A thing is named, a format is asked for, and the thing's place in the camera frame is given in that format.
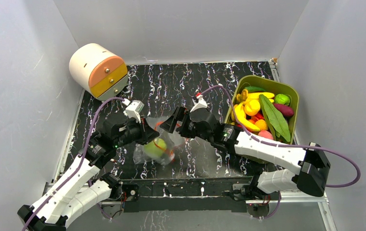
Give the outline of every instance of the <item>plastic bag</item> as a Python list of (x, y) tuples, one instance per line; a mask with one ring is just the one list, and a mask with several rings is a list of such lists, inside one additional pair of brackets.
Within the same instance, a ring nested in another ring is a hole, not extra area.
[(135, 164), (143, 164), (148, 161), (156, 161), (161, 165), (168, 165), (174, 159), (174, 147), (184, 143), (184, 138), (174, 132), (168, 133), (160, 128), (160, 124), (164, 122), (167, 117), (160, 118), (146, 118), (150, 127), (154, 128), (160, 133), (160, 136), (146, 145), (136, 144), (133, 153), (133, 161)]

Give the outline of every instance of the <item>white wall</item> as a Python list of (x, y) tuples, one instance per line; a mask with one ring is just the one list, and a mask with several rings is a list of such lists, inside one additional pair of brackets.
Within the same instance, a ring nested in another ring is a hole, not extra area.
[(51, 181), (81, 88), (68, 71), (77, 45), (52, 0), (0, 0), (0, 231)]
[[(310, 0), (278, 61), (301, 97), (303, 143), (340, 150), (362, 170), (358, 184), (329, 189), (340, 231), (366, 230), (366, 1)], [(330, 156), (329, 183), (351, 181), (351, 165)]]
[(278, 57), (308, 0), (54, 0), (77, 44), (128, 64)]

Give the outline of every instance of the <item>plastic container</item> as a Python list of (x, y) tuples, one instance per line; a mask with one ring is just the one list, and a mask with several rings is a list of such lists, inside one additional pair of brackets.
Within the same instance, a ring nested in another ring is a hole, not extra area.
[[(291, 86), (287, 84), (276, 82), (270, 79), (262, 78), (259, 76), (245, 76), (239, 81), (237, 89), (235, 90), (235, 93), (233, 95), (232, 102), (234, 104), (236, 104), (235, 96), (237, 94), (240, 94), (242, 90), (248, 86), (260, 87), (265, 89), (267, 92), (274, 93), (275, 95), (285, 94), (290, 97), (289, 106), (295, 112), (294, 116), (292, 116), (292, 118), (290, 118), (290, 120), (288, 121), (290, 131), (290, 143), (293, 143), (293, 136), (295, 132), (296, 118), (299, 105), (299, 94), (297, 93), (297, 91), (295, 91), (295, 89), (293, 89)], [(229, 124), (231, 122), (233, 121), (231, 120), (231, 107), (229, 107), (227, 116), (225, 117), (225, 123)]]

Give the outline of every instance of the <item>green leaf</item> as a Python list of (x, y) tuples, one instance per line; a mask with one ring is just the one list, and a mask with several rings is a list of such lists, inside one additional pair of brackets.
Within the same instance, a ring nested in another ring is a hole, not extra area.
[(263, 105), (267, 118), (275, 129), (275, 132), (282, 135), (287, 142), (290, 142), (289, 125), (283, 117), (282, 113), (278, 111), (269, 101), (269, 99), (264, 95), (259, 96), (259, 103)]
[(259, 104), (261, 105), (262, 114), (264, 115), (266, 124), (268, 124), (268, 128), (272, 134), (273, 140), (276, 141), (275, 129), (273, 128), (272, 124), (269, 122), (268, 115), (266, 114), (264, 105), (262, 103), (259, 103)]
[(266, 90), (263, 89), (263, 88), (259, 88), (259, 87), (253, 87), (253, 86), (249, 86), (249, 87), (245, 87), (246, 90), (248, 90), (248, 93), (251, 93), (251, 92), (265, 92)]

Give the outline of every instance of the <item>pink fruit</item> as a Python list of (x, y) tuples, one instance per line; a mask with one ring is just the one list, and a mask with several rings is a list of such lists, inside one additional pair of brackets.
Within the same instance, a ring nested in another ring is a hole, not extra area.
[(258, 136), (273, 140), (273, 136), (269, 131), (262, 130), (258, 133)]

